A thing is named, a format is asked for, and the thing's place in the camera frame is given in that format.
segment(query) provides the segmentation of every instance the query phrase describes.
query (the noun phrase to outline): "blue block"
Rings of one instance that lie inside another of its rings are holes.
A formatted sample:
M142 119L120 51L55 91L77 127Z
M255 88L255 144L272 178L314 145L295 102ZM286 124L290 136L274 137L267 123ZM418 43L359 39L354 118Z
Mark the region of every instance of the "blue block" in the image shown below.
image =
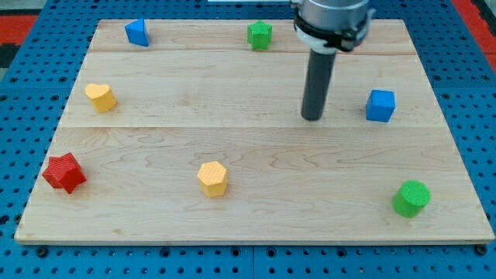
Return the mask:
M145 27L145 20L138 19L126 25L127 39L130 43L148 47L148 32Z
M396 109L394 92L372 90L365 105L367 120L389 122Z

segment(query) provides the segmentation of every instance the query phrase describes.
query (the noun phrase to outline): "red block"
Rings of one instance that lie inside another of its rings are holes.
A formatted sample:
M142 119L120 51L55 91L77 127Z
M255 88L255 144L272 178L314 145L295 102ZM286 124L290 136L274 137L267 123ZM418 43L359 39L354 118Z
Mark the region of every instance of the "red block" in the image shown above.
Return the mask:
M48 168L42 175L53 188L64 188L69 194L76 186L86 181L81 166L72 153L62 157L49 157Z

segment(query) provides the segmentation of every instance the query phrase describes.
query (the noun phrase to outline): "yellow hexagonal prism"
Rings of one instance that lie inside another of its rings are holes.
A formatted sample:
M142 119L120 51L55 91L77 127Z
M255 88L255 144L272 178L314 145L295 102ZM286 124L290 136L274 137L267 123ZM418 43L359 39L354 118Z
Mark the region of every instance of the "yellow hexagonal prism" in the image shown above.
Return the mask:
M227 170L218 161L204 163L198 172L200 189L207 197L224 195L227 189Z
M86 95L96 112L107 112L117 105L112 89L106 84L88 84Z

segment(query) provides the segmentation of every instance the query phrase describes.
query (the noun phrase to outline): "yellow heart-shaped block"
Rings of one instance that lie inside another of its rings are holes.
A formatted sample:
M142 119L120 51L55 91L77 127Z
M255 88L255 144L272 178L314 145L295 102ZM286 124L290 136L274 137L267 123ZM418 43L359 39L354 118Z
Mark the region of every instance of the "yellow heart-shaped block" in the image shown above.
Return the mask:
M107 84L88 84L86 86L86 95L96 112L107 112L117 105L112 89Z

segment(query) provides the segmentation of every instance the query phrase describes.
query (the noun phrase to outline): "plastic block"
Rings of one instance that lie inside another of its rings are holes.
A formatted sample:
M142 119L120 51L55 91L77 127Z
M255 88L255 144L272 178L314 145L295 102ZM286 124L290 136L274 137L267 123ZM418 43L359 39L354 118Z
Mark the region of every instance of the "plastic block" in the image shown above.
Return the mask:
M252 50L267 50L272 42L272 25L259 20L248 25L248 43Z
M86 86L86 95L96 112L107 112L117 105L112 89L106 84L88 84Z
M148 47L148 32L146 31L145 19L138 19L126 25L127 39L130 43Z
M224 195L228 183L227 170L218 161L204 163L198 172L198 182L207 197Z
M389 122L396 109L393 91L372 90L365 105L367 120Z
M72 153L62 157L49 157L48 168L42 175L53 188L64 188L69 194L76 186L86 181L81 166Z
M393 208L401 216L413 218L429 203L429 189L420 181L406 181L393 197Z

